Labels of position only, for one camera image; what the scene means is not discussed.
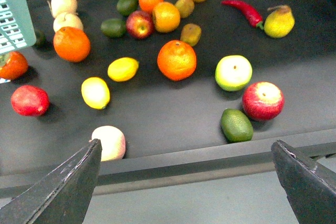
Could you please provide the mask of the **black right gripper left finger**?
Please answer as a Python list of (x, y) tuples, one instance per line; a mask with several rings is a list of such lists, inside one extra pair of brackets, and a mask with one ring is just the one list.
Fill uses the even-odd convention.
[(1, 223), (83, 223), (98, 181), (102, 146), (91, 140), (1, 208)]

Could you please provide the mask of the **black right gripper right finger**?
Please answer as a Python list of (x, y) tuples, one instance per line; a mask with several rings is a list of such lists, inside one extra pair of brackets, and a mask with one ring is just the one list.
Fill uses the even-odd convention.
[(299, 223), (335, 223), (335, 172), (284, 141), (271, 146), (276, 173)]

